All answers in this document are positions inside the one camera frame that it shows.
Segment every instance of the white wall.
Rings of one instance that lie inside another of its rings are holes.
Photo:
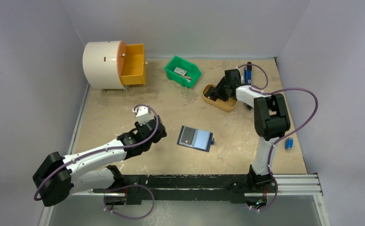
[[[365,1],[310,1],[278,66],[284,87],[319,97],[317,115],[298,137],[309,173],[319,173],[332,225],[365,225]],[[298,126],[313,101],[287,98]]]
[[[147,56],[275,57],[309,0],[63,0],[84,42],[145,44]]]
[[[58,0],[0,0],[0,225],[37,225],[32,176],[66,153],[86,80],[83,52]]]

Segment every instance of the blue object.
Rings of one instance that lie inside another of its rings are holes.
[[[290,150],[293,146],[294,146],[294,139],[288,137],[288,139],[285,140],[285,149]]]
[[[252,85],[252,66],[244,68],[244,82],[245,84]]]

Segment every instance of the orange drawer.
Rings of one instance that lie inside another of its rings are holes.
[[[120,81],[123,85],[146,84],[144,44],[126,46],[126,56]]]

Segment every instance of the green plastic bin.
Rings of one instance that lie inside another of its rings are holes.
[[[187,73],[185,74],[185,76],[191,77],[191,81],[187,81],[185,78],[175,73],[174,69],[176,67],[186,70]],[[178,56],[173,57],[173,59],[166,65],[165,70],[166,75],[169,79],[176,81],[180,85],[188,88],[192,88],[202,74],[195,64],[188,62]]]

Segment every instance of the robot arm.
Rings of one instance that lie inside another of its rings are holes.
[[[158,116],[159,124],[157,131],[156,120],[151,116],[150,111],[145,106],[140,106],[133,110],[137,121],[135,128],[127,133],[123,133],[111,142],[91,150],[62,156],[58,152],[51,153],[33,176],[33,181],[38,188],[40,184],[58,167],[67,162],[72,164],[65,166],[56,173],[40,190],[40,196],[44,206],[52,206],[63,201],[69,194],[85,191],[94,188],[109,188],[121,175],[117,167],[108,166],[104,169],[93,171],[113,162],[126,160],[128,158],[141,155],[151,147],[152,143],[157,143],[161,138],[166,137],[166,129]],[[154,136],[147,142],[138,144]],[[111,149],[110,147],[123,147],[129,145],[130,148]]]
[[[254,108],[254,127],[259,135],[259,143],[256,157],[249,169],[249,177],[254,184],[261,185],[271,180],[267,167],[270,147],[290,129],[290,120],[283,95],[264,95],[260,90],[258,93],[253,89],[250,85],[241,83],[238,69],[226,70],[225,76],[209,98],[214,101],[216,99],[227,101],[228,98],[233,98],[244,102],[249,109]],[[270,168],[274,153],[270,157]]]

